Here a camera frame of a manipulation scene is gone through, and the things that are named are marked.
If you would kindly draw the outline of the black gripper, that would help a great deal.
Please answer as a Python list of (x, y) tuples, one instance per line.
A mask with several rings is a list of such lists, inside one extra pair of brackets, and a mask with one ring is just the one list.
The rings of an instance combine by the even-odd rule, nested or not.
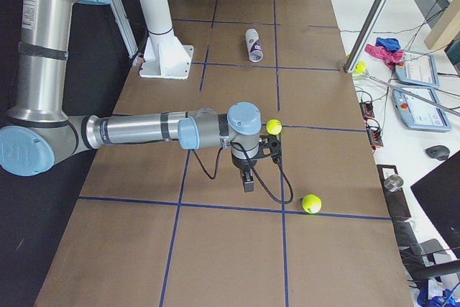
[(239, 169), (241, 174), (241, 181), (245, 193), (252, 192), (254, 190), (254, 178), (252, 167), (257, 164), (256, 160), (253, 159), (241, 159), (234, 155), (231, 156), (233, 164)]

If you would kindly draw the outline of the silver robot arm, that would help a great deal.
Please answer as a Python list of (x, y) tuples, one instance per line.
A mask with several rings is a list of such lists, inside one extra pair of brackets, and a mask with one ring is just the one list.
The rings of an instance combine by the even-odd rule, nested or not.
[(254, 166), (262, 156), (261, 115), (254, 104), (239, 102), (225, 114), (210, 109), (106, 118), (65, 114), (73, 5), (110, 1), (23, 0), (17, 98), (1, 129), (3, 169), (31, 176), (104, 145), (176, 141), (185, 150), (229, 148), (244, 190), (252, 191), (259, 180)]

